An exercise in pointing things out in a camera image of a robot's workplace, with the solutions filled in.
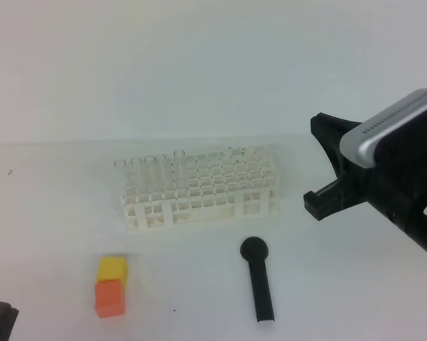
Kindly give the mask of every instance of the stacked blocks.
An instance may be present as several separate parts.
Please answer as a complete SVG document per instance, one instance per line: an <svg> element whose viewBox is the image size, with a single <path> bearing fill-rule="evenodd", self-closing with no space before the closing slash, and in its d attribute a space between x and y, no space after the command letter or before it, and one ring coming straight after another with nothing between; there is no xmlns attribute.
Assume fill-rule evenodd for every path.
<svg viewBox="0 0 427 341"><path fill-rule="evenodd" d="M124 289L128 266L124 257L102 257L94 286L95 310L100 318L125 314Z"/></svg>

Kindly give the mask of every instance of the test tube rack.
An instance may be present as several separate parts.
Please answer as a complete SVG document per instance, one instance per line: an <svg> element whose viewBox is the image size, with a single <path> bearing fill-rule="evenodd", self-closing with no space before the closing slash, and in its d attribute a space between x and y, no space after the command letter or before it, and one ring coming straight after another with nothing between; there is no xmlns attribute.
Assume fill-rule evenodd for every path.
<svg viewBox="0 0 427 341"><path fill-rule="evenodd" d="M178 150L123 165L128 230L144 233L186 222L261 217L278 209L278 176L269 147L196 155Z"/></svg>

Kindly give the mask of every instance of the white table surface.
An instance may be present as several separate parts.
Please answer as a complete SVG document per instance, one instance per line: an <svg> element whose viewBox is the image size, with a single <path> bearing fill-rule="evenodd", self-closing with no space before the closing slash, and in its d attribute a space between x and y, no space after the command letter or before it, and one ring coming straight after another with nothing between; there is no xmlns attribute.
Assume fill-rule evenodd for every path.
<svg viewBox="0 0 427 341"><path fill-rule="evenodd" d="M116 159L274 145L278 217L130 236ZM302 195L334 179L308 134L0 146L0 301L12 340L427 340L427 254L362 204L315 221ZM276 321L254 317L241 242L269 245ZM94 311L97 260L129 258L125 316Z"/></svg>

